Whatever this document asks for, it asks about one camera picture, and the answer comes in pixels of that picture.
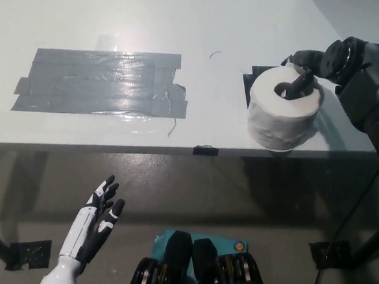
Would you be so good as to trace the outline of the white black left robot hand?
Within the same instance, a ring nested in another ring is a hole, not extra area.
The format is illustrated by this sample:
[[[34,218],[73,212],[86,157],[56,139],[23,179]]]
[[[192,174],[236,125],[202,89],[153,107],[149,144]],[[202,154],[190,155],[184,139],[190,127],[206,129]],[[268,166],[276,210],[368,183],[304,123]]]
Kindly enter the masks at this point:
[[[111,175],[86,201],[73,221],[58,255],[58,263],[40,284],[77,284],[77,278],[104,245],[124,208],[112,201],[119,184]]]

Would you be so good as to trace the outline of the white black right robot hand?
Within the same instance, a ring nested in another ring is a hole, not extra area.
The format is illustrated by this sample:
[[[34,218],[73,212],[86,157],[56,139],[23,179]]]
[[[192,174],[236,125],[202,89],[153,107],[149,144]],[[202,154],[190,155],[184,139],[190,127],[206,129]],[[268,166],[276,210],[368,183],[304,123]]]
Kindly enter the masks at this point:
[[[350,58],[350,49],[340,40],[334,41],[325,52],[302,50],[288,56],[282,66],[293,65],[299,70],[299,76],[287,84],[280,97],[289,101],[301,98],[305,90],[310,88],[315,77],[329,79],[339,73]]]

